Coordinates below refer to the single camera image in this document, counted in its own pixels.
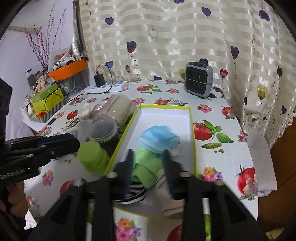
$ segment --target human hand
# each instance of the human hand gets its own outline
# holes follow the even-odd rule
[[[10,212],[19,217],[23,218],[28,212],[28,203],[26,200],[26,194],[24,193],[24,182],[16,183],[11,192],[8,195],[8,201],[12,204]],[[0,201],[0,210],[6,212],[5,204]]]

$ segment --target curtain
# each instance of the curtain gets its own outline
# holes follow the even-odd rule
[[[189,61],[208,63],[246,134],[271,147],[292,124],[296,44],[265,1],[80,0],[80,11],[93,71],[184,81]]]

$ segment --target power adapter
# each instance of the power adapter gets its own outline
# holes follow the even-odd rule
[[[105,84],[104,76],[103,74],[99,74],[98,72],[94,76],[94,81],[96,82],[96,86],[103,86]]]

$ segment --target white power strip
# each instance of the white power strip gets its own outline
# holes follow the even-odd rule
[[[107,91],[111,86],[111,83],[106,83],[103,86],[96,86],[96,85],[91,85],[87,88],[85,88],[83,91],[85,93],[102,93]],[[122,82],[117,82],[115,83],[111,90],[109,92],[122,92],[125,87],[128,87],[128,83],[126,81]]]

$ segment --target tablecloth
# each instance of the tablecloth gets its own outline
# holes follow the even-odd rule
[[[93,108],[98,102],[107,101],[115,93],[81,95],[63,107],[53,117],[51,125],[43,129],[47,136],[64,133],[79,122],[78,109],[85,103]],[[220,89],[212,89],[209,98],[201,98],[185,91],[184,83],[163,80],[145,80],[129,83],[121,93],[139,104],[174,104],[190,106],[194,120],[197,173],[205,181],[223,179],[252,215],[258,214],[258,191],[256,174],[246,143],[247,136],[241,131],[239,120],[223,98]],[[29,210],[39,221],[75,179],[94,181],[99,176],[86,171],[73,155],[51,160],[41,168],[39,176],[25,181],[25,193]],[[117,223],[116,234],[126,235],[130,240],[155,239],[150,230],[160,230],[161,240],[181,224],[180,220],[156,219],[114,209]]]

